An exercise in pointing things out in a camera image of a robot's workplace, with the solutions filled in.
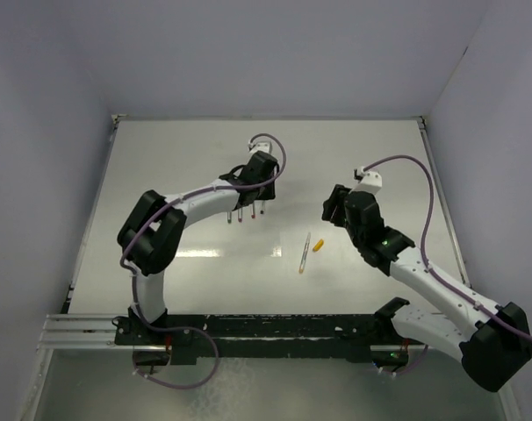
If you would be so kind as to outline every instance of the gray wall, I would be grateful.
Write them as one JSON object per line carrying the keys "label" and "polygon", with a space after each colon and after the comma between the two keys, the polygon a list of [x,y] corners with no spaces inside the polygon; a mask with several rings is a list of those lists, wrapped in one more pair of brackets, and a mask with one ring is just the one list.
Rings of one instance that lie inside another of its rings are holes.
{"label": "gray wall", "polygon": [[487,4],[58,2],[114,113],[362,118],[428,113]]}
{"label": "gray wall", "polygon": [[58,311],[111,129],[59,17],[0,2],[0,420],[16,415],[46,313]]}
{"label": "gray wall", "polygon": [[[433,108],[429,137],[476,288],[532,330],[532,1],[487,12]],[[532,420],[532,361],[515,377]]]}

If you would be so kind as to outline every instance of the cable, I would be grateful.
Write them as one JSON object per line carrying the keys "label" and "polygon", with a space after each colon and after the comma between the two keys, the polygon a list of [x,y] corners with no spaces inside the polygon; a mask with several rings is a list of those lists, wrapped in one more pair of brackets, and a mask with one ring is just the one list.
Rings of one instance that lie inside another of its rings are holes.
{"label": "cable", "polygon": [[196,333],[199,333],[200,335],[202,335],[204,338],[206,338],[210,342],[210,344],[212,345],[212,348],[213,348],[213,353],[215,355],[215,361],[213,363],[212,371],[204,379],[200,380],[199,382],[195,382],[195,383],[192,383],[192,384],[185,384],[185,385],[184,384],[174,384],[174,383],[164,382],[162,380],[154,378],[151,375],[147,375],[145,373],[142,373],[139,370],[139,368],[137,367],[137,364],[135,364],[135,361],[134,361],[133,362],[134,373],[137,374],[137,375],[141,375],[142,377],[144,377],[145,379],[147,379],[147,380],[149,380],[149,381],[151,381],[153,383],[160,384],[161,386],[164,386],[166,388],[179,389],[179,390],[195,389],[195,388],[198,388],[198,387],[202,386],[203,384],[206,384],[208,381],[210,381],[210,379],[212,379],[212,377],[217,372],[217,369],[218,369],[218,366],[219,366],[219,349],[217,348],[217,345],[215,344],[215,342],[213,341],[213,338],[209,335],[209,333],[207,333],[205,331],[202,331],[201,329],[198,329],[197,327],[182,326],[182,327],[166,327],[166,328],[163,328],[163,327],[152,326],[149,323],[149,321],[145,318],[145,315],[143,314],[143,312],[141,310],[141,307],[140,307],[140,304],[139,304],[139,295],[138,295],[138,292],[137,292],[137,275],[138,275],[137,269],[126,263],[126,257],[132,251],[133,246],[139,240],[141,235],[143,235],[143,233],[147,230],[147,228],[155,220],[157,220],[160,215],[162,215],[164,212],[166,212],[170,208],[174,207],[176,204],[180,203],[181,200],[187,200],[187,199],[190,199],[190,198],[192,198],[194,196],[199,196],[199,195],[202,195],[204,193],[209,193],[209,192],[214,191],[214,190],[247,191],[247,190],[259,189],[261,187],[264,187],[264,186],[267,186],[268,184],[273,183],[285,171],[285,163],[287,161],[287,155],[285,153],[285,148],[284,148],[284,145],[282,145],[282,142],[280,142],[277,138],[275,138],[274,136],[272,136],[271,134],[268,134],[268,133],[256,134],[255,136],[253,136],[248,141],[248,143],[250,145],[252,145],[252,143],[256,139],[261,138],[261,137],[266,137],[266,138],[269,138],[271,140],[274,140],[274,142],[276,142],[276,144],[278,145],[278,147],[280,148],[280,151],[282,153],[282,167],[279,169],[279,171],[272,178],[270,178],[269,180],[267,180],[265,182],[260,182],[258,184],[253,184],[253,185],[249,185],[249,186],[215,186],[215,187],[206,187],[206,188],[203,188],[203,189],[194,190],[194,191],[186,194],[182,199],[178,198],[176,200],[173,200],[172,202],[169,202],[169,203],[165,204],[157,212],[155,212],[151,216],[151,218],[149,218],[147,220],[147,222],[133,236],[133,238],[130,241],[130,243],[124,249],[124,252],[122,253],[122,257],[119,259],[119,265],[121,267],[129,270],[132,273],[133,306],[135,307],[135,310],[137,311],[137,315],[139,316],[139,318],[141,320],[141,323],[143,323],[148,329],[150,329],[150,330],[152,330],[154,332],[167,333],[167,332],[178,332],[178,331],[189,330],[189,331],[194,331]]}
{"label": "cable", "polygon": [[428,215],[426,216],[426,222],[424,223],[424,228],[422,230],[421,235],[421,254],[422,254],[422,260],[424,261],[424,266],[426,266],[426,269],[428,272],[445,288],[449,289],[450,291],[454,292],[458,296],[462,297],[466,302],[471,304],[475,309],[481,310],[483,313],[485,313],[490,319],[494,320],[495,323],[502,326],[507,331],[513,333],[516,336],[519,336],[520,338],[523,338],[525,340],[529,340],[532,342],[532,336],[527,334],[526,332],[522,332],[519,329],[516,329],[506,323],[504,320],[496,316],[494,313],[492,313],[490,310],[488,310],[483,304],[478,303],[476,300],[474,300],[472,297],[465,294],[462,290],[456,288],[455,286],[451,285],[449,282],[447,282],[445,279],[443,279],[441,276],[439,276],[430,266],[429,264],[429,258],[426,254],[426,237],[428,235],[428,228],[430,226],[430,220],[432,218],[432,212],[434,210],[434,184],[432,183],[432,176],[430,175],[428,169],[426,166],[416,158],[410,155],[393,155],[389,156],[387,158],[383,158],[382,160],[375,161],[372,164],[368,165],[364,171],[369,171],[370,169],[373,169],[377,165],[384,164],[389,161],[395,161],[395,160],[409,160],[417,164],[422,171],[424,172],[424,175],[426,176],[426,179],[428,181],[428,186],[430,188],[430,201],[428,206]]}

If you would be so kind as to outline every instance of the purple cable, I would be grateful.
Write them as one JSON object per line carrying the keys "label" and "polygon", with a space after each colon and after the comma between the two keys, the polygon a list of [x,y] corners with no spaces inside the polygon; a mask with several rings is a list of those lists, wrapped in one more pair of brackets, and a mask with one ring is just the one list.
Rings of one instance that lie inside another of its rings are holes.
{"label": "purple cable", "polygon": [[421,254],[422,254],[422,260],[424,261],[424,265],[426,266],[428,272],[445,288],[449,289],[450,291],[456,293],[458,296],[462,297],[465,301],[467,301],[470,305],[475,307],[478,310],[481,310],[483,313],[485,313],[489,318],[494,320],[495,323],[502,326],[507,331],[513,333],[516,336],[519,336],[520,338],[523,338],[525,340],[529,340],[532,342],[532,336],[527,334],[526,332],[522,332],[519,329],[514,328],[513,326],[506,323],[504,320],[500,319],[498,316],[496,316],[494,313],[489,311],[483,304],[478,303],[476,300],[474,300],[472,297],[465,294],[462,290],[454,287],[449,282],[447,282],[445,279],[443,279],[441,276],[439,276],[431,267],[429,267],[429,258],[426,254],[426,237],[428,235],[428,228],[430,226],[430,220],[432,218],[432,211],[434,209],[434,184],[432,183],[432,177],[430,173],[428,172],[428,169],[426,166],[416,158],[410,155],[393,155],[388,158],[383,158],[382,160],[376,161],[367,167],[365,167],[364,171],[369,171],[370,169],[376,167],[377,165],[389,162],[389,161],[395,161],[395,160],[409,160],[417,164],[422,171],[424,172],[424,175],[426,176],[426,179],[428,180],[428,186],[430,188],[430,203],[428,206],[428,216],[426,217],[426,223],[424,224],[424,229],[422,230],[421,235]]}
{"label": "purple cable", "polygon": [[280,151],[282,152],[282,166],[281,166],[280,170],[272,178],[270,178],[269,180],[267,180],[265,182],[260,182],[258,184],[253,184],[253,185],[250,185],[250,186],[206,187],[206,188],[203,188],[203,189],[194,190],[194,191],[188,193],[187,195],[183,196],[182,198],[178,198],[176,200],[173,200],[172,202],[167,203],[164,206],[162,206],[157,212],[155,212],[151,216],[151,218],[149,218],[149,220],[133,236],[132,240],[130,241],[130,243],[127,245],[126,249],[122,253],[122,257],[119,260],[119,265],[121,267],[129,270],[132,273],[133,305],[135,306],[135,309],[137,311],[137,314],[138,314],[141,322],[148,329],[151,329],[154,332],[167,333],[167,332],[178,332],[178,331],[189,330],[189,331],[194,331],[196,333],[199,333],[200,335],[202,335],[204,338],[206,338],[210,342],[210,344],[212,345],[212,348],[213,348],[213,353],[215,355],[215,361],[213,363],[213,368],[212,368],[212,371],[210,372],[210,374],[208,374],[204,379],[200,380],[199,382],[195,382],[195,383],[192,383],[192,384],[185,384],[185,385],[184,384],[174,384],[174,383],[164,382],[162,380],[154,378],[151,375],[147,375],[147,374],[141,373],[141,371],[139,370],[139,368],[137,367],[137,365],[135,364],[135,361],[134,361],[133,362],[133,368],[135,370],[135,373],[138,374],[138,375],[141,375],[142,377],[146,378],[147,380],[149,380],[149,381],[151,381],[153,383],[160,384],[161,386],[164,386],[166,388],[179,389],[179,390],[195,389],[195,388],[198,388],[198,387],[206,384],[215,375],[215,373],[217,372],[217,369],[219,367],[219,349],[217,348],[217,345],[215,344],[215,342],[213,341],[213,338],[209,335],[209,333],[207,333],[205,331],[202,331],[201,329],[198,329],[196,327],[192,327],[192,326],[182,326],[182,327],[180,327],[180,326],[178,326],[178,327],[167,327],[167,328],[164,328],[164,327],[152,326],[149,323],[149,321],[145,318],[145,315],[141,311],[141,307],[139,305],[139,295],[137,293],[137,275],[138,275],[137,270],[133,266],[128,265],[126,263],[126,256],[132,251],[133,246],[139,240],[141,235],[143,235],[143,232],[145,232],[147,230],[147,228],[155,220],[157,220],[159,218],[160,215],[162,215],[164,212],[166,212],[167,210],[172,208],[175,204],[178,204],[178,203],[180,203],[183,200],[187,200],[187,199],[190,199],[190,198],[192,198],[194,196],[202,195],[204,193],[209,193],[209,192],[214,191],[214,190],[246,191],[246,190],[252,190],[252,189],[259,189],[261,187],[264,187],[264,186],[267,186],[268,184],[273,183],[284,172],[285,163],[287,161],[287,155],[285,153],[284,145],[282,145],[282,142],[280,142],[277,138],[275,138],[274,136],[272,136],[271,134],[268,134],[268,133],[256,134],[255,136],[253,136],[250,139],[249,143],[252,144],[252,142],[254,142],[256,139],[261,138],[261,137],[266,137],[266,138],[274,140],[274,142],[276,142],[276,144],[280,148]]}

